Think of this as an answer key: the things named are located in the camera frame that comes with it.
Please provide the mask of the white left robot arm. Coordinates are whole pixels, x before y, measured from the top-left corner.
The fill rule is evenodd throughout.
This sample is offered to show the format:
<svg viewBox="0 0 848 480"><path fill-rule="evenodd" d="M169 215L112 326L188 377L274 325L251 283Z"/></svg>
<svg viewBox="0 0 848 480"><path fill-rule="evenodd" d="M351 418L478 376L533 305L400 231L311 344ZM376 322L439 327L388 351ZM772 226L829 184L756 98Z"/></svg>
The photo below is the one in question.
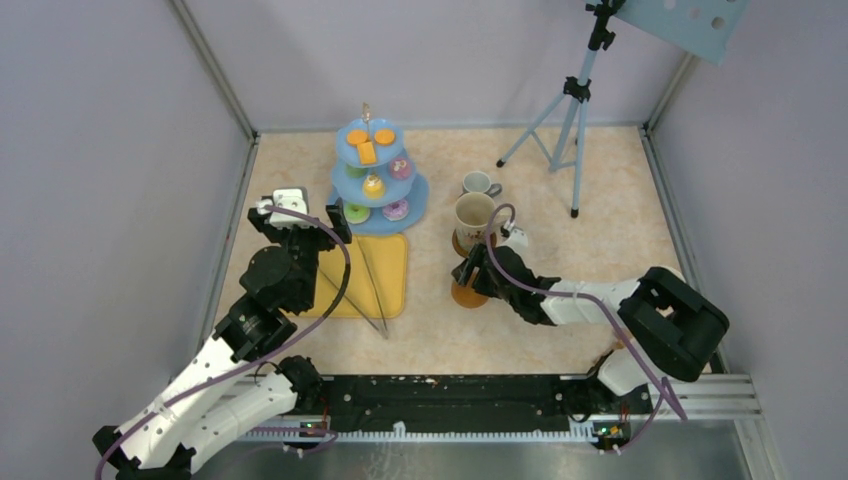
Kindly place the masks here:
<svg viewBox="0 0 848 480"><path fill-rule="evenodd" d="M220 398L255 369L316 329L304 330L291 317L315 304L319 256L340 249L342 279L323 321L346 295L352 274L353 235L342 200L326 206L328 224L304 204L263 198L248 212L270 246L257 251L240 278L245 293L214 327L196 356L154 400L132 419L103 426L93 437L101 458L119 479L189 479L220 450L264 421L291 411L308 413L319 404L322 378L311 360L292 356L248 392L225 403Z"/></svg>

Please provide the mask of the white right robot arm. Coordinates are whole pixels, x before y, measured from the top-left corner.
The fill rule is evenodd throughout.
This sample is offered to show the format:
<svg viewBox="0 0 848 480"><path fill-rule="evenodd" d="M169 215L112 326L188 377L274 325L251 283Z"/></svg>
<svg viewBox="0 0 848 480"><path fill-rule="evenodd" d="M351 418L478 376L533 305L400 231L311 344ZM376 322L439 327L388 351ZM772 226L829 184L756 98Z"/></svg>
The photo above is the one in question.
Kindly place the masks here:
<svg viewBox="0 0 848 480"><path fill-rule="evenodd" d="M627 394L661 376L696 381L730 326L718 307L661 266L637 279L586 284L537 276L513 248L478 244L451 275L459 286L506 302L532 325L611 326L621 346L586 385L589 404L600 412L614 411Z"/></svg>

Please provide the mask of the cream cup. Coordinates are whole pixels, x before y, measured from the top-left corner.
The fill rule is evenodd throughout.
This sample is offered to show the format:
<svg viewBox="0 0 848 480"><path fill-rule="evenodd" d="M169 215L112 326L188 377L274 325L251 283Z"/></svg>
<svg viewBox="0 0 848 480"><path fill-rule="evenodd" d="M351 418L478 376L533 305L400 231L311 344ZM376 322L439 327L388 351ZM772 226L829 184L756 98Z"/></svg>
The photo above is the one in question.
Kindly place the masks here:
<svg viewBox="0 0 848 480"><path fill-rule="evenodd" d="M685 277L685 275L684 275L684 274L683 274L680 270L678 270L678 269L676 269L676 268L674 268L674 267L672 267L672 266L663 266L663 268L665 268L665 269L669 270L671 273L673 273L674 275L676 275L678 278L680 278L680 279L682 279L682 280L686 281L686 277Z"/></svg>
<svg viewBox="0 0 848 480"><path fill-rule="evenodd" d="M484 193L466 193L458 198L454 206L454 233L461 249L470 251L485 241L487 224L498 206Z"/></svg>

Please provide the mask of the green cupcake with topping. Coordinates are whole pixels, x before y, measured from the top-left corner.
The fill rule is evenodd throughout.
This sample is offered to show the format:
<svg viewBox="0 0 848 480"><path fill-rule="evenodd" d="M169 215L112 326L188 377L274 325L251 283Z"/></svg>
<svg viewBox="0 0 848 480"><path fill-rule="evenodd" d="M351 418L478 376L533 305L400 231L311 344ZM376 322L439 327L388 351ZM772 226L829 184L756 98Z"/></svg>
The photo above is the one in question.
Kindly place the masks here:
<svg viewBox="0 0 848 480"><path fill-rule="evenodd" d="M349 178L361 178L368 173L367 168L359 168L353 167L351 165L345 166L345 173Z"/></svg>

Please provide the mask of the yellow serving tray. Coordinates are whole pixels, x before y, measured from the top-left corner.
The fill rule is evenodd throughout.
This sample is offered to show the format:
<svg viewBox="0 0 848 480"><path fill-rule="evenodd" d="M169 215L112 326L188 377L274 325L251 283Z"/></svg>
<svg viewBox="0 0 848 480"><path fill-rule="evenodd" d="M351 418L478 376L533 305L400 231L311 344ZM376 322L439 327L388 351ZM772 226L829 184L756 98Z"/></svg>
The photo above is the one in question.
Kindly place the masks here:
<svg viewBox="0 0 848 480"><path fill-rule="evenodd" d="M356 235L348 246L351 258L351 272L366 274L355 237L361 237L366 245L370 267L375 277L386 319L397 317L404 309L408 242L400 234L386 237ZM327 270L344 269L344 256L340 249L322 252L319 255L319 268ZM302 314L306 318L316 318L312 309Z"/></svg>

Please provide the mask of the dark brown wooden saucer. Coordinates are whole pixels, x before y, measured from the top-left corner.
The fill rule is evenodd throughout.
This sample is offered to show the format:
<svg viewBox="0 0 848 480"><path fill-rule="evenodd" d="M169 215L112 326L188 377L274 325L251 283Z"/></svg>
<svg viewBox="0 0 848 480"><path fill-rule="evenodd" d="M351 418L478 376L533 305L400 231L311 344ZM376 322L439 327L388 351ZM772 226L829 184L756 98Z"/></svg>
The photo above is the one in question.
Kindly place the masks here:
<svg viewBox="0 0 848 480"><path fill-rule="evenodd" d="M467 258L475 244L476 237L473 232L464 230L454 230L452 232L452 246L460 257Z"/></svg>

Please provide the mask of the grey mug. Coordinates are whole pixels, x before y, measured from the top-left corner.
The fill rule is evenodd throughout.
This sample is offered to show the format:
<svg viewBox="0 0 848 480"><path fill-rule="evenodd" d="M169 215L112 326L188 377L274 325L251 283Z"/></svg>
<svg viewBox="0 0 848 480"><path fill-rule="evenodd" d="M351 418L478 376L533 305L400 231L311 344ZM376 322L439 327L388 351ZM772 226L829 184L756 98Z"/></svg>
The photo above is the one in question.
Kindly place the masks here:
<svg viewBox="0 0 848 480"><path fill-rule="evenodd" d="M463 177L462 191L464 194L481 193L495 198L503 192L503 186L493 182L485 172L472 171Z"/></svg>

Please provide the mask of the light brown wooden coaster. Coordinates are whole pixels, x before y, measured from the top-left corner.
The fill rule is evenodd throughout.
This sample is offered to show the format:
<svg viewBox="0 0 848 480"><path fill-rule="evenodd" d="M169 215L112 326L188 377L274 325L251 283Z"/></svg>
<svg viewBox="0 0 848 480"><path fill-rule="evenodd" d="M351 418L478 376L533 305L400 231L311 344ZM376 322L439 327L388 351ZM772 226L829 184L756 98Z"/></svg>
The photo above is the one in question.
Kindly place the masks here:
<svg viewBox="0 0 848 480"><path fill-rule="evenodd" d="M457 282L451 285L451 296L459 306L466 309L479 308L489 300L487 296L477 293L470 286L462 286Z"/></svg>

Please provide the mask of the yellow cupcake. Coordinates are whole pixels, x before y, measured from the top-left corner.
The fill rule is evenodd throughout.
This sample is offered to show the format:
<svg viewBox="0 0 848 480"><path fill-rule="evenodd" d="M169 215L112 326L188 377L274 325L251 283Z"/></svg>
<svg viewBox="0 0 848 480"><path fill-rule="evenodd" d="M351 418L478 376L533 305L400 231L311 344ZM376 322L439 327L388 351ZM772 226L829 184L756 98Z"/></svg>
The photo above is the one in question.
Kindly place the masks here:
<svg viewBox="0 0 848 480"><path fill-rule="evenodd" d="M370 173L363 181L362 191L363 195L369 200L381 199L385 195L385 183L378 174Z"/></svg>

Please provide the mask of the purple donut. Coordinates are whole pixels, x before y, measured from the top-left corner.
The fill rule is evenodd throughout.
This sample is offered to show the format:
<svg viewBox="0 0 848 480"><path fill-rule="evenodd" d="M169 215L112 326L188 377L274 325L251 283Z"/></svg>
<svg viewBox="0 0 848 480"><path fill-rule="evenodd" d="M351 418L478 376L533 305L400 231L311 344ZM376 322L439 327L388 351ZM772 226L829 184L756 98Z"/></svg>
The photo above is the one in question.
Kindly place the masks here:
<svg viewBox="0 0 848 480"><path fill-rule="evenodd" d="M391 202L382 209L383 216L390 222L405 219L410 211L410 204L406 199Z"/></svg>

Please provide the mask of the green glazed donut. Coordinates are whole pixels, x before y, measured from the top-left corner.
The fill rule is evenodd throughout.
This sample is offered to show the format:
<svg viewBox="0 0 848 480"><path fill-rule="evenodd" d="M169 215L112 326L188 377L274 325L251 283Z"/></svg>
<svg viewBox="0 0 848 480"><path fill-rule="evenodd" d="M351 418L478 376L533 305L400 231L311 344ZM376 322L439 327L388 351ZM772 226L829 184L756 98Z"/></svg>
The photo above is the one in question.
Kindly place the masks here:
<svg viewBox="0 0 848 480"><path fill-rule="evenodd" d="M343 213L349 224L358 225L370 218L371 209L355 203L345 203L343 205Z"/></svg>

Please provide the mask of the cream cup front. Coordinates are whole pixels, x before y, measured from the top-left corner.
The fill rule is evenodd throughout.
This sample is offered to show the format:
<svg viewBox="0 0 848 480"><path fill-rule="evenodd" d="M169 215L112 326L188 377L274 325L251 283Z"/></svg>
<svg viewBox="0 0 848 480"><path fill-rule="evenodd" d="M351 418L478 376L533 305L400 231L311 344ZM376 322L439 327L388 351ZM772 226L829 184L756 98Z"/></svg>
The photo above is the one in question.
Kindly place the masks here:
<svg viewBox="0 0 848 480"><path fill-rule="evenodd" d="M669 270L671 273L673 273L674 275L676 275L678 278L680 278L680 279L682 279L682 280L686 281L686 277L685 277L685 275L684 275L684 274L683 274L680 270L678 270L678 269L676 269L676 268L674 268L674 267L672 267L672 266L663 266L663 268L665 268L665 269Z"/></svg>

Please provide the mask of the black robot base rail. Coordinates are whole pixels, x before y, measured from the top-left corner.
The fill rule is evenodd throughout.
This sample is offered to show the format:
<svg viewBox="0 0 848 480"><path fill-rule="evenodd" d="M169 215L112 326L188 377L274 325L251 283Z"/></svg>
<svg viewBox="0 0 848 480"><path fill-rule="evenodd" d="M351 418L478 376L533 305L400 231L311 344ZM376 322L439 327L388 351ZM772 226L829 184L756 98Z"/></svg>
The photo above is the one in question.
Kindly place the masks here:
<svg viewBox="0 0 848 480"><path fill-rule="evenodd" d="M486 408L532 416L589 419L609 414L647 414L653 408L645 387L619 397L585 375L335 375L314 396L300 400L294 415L364 417L427 407Z"/></svg>

